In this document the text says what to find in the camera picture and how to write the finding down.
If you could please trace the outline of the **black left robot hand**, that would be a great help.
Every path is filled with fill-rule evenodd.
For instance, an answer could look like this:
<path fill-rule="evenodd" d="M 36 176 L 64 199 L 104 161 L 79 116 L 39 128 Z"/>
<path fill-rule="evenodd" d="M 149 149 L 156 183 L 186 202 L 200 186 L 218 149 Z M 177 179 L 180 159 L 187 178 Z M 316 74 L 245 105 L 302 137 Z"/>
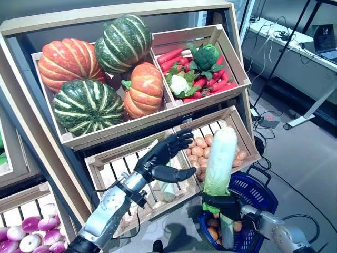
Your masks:
<path fill-rule="evenodd" d="M 179 170 L 169 166 L 168 162 L 178 152 L 187 149 L 189 144 L 192 143 L 193 137 L 191 129 L 180 130 L 176 134 L 171 134 L 140 158 L 134 171 L 141 174 L 147 182 L 159 180 L 176 183 L 190 178 L 196 173 L 196 167 Z"/>

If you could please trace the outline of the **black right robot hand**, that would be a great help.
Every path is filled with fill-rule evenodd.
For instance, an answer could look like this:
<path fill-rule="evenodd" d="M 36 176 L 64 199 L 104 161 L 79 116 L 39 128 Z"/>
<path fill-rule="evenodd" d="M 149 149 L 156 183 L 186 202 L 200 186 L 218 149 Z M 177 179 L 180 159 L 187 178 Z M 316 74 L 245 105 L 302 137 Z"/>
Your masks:
<path fill-rule="evenodd" d="M 203 210 L 212 214 L 222 214 L 233 220 L 241 220 L 241 209 L 243 202 L 238 196 L 232 194 L 229 196 L 211 196 L 201 193 Z"/>

